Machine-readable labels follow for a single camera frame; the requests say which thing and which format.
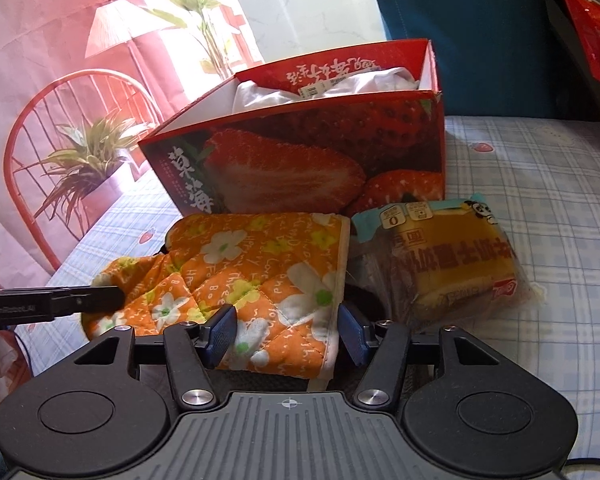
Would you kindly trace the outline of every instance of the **green flower center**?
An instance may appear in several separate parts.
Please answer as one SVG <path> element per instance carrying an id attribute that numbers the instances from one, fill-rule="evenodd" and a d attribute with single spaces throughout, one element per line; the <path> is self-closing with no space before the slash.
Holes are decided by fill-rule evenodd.
<path id="1" fill-rule="evenodd" d="M 333 294 L 323 288 L 315 293 L 315 301 L 320 306 L 328 306 L 333 301 Z"/>

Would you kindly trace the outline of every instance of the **white tag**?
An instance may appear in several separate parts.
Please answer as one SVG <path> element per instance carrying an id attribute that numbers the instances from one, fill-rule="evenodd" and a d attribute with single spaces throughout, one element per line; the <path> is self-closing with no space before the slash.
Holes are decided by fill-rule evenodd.
<path id="1" fill-rule="evenodd" d="M 411 220 L 426 220 L 433 217 L 431 208 L 426 202 L 409 202 L 407 204 L 407 213 Z"/>
<path id="2" fill-rule="evenodd" d="M 399 205 L 394 205 L 389 209 L 385 209 L 380 213 L 380 220 L 382 227 L 385 229 L 391 229 L 397 225 L 404 224 L 407 219 L 402 212 L 402 208 Z"/>
<path id="3" fill-rule="evenodd" d="M 371 72 L 372 68 L 363 68 L 362 70 L 357 70 L 356 72 L 351 72 L 348 74 L 339 75 L 336 77 L 332 77 L 331 79 L 321 79 L 320 81 L 316 81 L 312 85 L 303 86 L 298 89 L 298 93 L 302 99 L 309 99 L 311 97 L 315 97 L 317 95 L 324 94 L 327 90 L 332 88 L 334 85 L 337 85 L 340 81 L 344 81 L 347 77 L 356 74 L 363 74 L 366 72 Z"/>

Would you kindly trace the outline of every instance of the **open box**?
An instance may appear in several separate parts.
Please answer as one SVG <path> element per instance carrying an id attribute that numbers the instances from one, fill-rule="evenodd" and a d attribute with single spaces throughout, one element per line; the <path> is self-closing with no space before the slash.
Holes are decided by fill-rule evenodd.
<path id="1" fill-rule="evenodd" d="M 407 68 L 418 90 L 304 99 L 233 114 L 238 85 L 312 92 L 316 83 Z M 140 147 L 183 215 L 343 213 L 441 200 L 444 114 L 430 41 L 348 46 L 238 72 Z"/>

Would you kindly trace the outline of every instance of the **lamp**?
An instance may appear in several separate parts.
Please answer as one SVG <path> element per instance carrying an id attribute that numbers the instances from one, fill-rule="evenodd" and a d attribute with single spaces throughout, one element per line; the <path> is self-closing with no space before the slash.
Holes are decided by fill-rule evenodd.
<path id="1" fill-rule="evenodd" d="M 153 97 L 144 72 L 142 72 L 138 63 L 138 57 L 134 52 L 132 40 L 148 32 L 168 27 L 173 27 L 173 25 L 166 20 L 145 12 L 131 2 L 126 0 L 109 0 L 106 4 L 96 9 L 84 57 L 95 56 L 116 45 L 125 43 L 136 70 L 138 70 L 142 85 Z"/>

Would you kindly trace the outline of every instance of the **packaged bread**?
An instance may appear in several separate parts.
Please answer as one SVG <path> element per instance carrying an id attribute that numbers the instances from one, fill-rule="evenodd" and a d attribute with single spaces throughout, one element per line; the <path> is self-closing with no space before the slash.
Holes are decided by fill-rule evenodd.
<path id="1" fill-rule="evenodd" d="M 387 316 L 421 328 L 519 304 L 532 294 L 482 195 L 358 213 L 350 258 Z"/>

